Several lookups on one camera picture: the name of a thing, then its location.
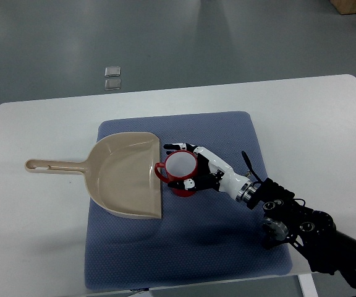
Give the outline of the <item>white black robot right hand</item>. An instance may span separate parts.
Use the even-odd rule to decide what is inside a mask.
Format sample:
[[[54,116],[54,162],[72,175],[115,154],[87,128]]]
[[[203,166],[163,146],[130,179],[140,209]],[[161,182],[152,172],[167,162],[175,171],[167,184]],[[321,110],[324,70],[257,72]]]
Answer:
[[[247,203],[256,191],[255,183],[246,176],[237,174],[233,167],[207,148],[188,143],[165,144],[167,155],[178,150],[194,153],[198,161],[198,175],[184,181],[171,182],[167,186],[181,197],[195,192],[214,189],[227,193],[238,202]]]

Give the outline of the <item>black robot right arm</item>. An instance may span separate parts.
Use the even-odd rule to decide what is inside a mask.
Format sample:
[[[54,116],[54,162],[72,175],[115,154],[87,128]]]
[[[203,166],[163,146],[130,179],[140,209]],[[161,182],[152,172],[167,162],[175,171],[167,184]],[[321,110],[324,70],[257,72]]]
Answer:
[[[237,199],[249,209],[262,206],[265,249],[289,243],[312,272],[339,272],[356,289],[356,239],[338,231],[332,216],[306,207],[303,199],[269,178],[244,186]]]

